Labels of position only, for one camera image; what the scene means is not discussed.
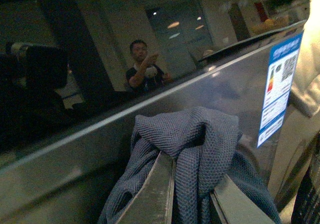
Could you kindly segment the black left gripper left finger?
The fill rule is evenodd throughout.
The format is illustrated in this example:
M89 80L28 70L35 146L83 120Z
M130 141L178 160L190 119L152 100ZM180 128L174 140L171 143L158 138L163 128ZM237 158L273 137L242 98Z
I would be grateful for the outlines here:
M118 224L170 224L175 190L175 161L160 152L142 188L119 217Z

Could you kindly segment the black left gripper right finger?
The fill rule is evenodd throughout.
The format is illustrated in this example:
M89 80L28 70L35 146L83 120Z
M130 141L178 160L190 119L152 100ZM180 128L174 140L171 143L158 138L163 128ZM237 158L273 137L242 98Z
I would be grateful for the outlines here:
M273 224L225 175L210 194L210 222L212 224Z

